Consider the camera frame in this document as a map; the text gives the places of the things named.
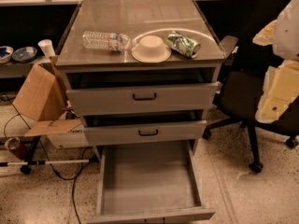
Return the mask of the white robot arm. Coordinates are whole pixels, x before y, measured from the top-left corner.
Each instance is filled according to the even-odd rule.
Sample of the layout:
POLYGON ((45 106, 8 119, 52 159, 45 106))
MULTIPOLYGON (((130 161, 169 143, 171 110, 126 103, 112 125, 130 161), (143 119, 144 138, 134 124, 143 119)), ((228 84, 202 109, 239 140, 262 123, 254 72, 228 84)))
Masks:
POLYGON ((253 43, 271 45, 282 58, 278 68, 269 68, 264 76, 263 95, 255 118, 261 123, 278 120, 299 96, 299 0, 291 0, 256 36, 253 43))

